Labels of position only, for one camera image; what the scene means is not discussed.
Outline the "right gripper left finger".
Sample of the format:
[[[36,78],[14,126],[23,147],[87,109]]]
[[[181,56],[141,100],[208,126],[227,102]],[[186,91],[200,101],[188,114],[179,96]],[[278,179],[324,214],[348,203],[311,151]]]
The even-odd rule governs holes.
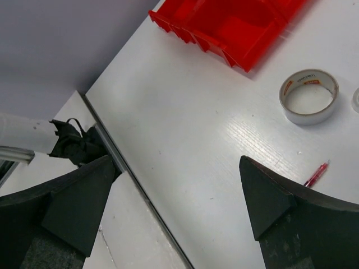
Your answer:
[[[83,268],[114,180],[103,156],[1,197],[1,268]]]

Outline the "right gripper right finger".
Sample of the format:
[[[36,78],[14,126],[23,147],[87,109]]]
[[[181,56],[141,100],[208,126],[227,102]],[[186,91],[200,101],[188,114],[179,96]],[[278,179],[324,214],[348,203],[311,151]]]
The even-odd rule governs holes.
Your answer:
[[[358,205],[287,179],[248,156],[239,163],[266,268],[358,268]]]

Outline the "red pen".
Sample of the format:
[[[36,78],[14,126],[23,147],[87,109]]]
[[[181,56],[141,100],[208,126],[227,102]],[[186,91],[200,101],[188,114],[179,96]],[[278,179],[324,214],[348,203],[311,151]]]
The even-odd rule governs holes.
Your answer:
[[[313,173],[313,175],[304,183],[304,187],[312,188],[316,182],[324,175],[327,171],[328,166],[330,164],[330,160],[327,160],[323,164],[321,164],[317,170]]]

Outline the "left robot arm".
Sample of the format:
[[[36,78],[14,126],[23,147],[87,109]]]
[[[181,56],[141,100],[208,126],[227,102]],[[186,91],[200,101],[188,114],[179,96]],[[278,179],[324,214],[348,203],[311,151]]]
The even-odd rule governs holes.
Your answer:
[[[78,167],[107,154],[96,129],[85,131],[76,118],[47,121],[2,113],[1,159],[28,164],[36,152]]]

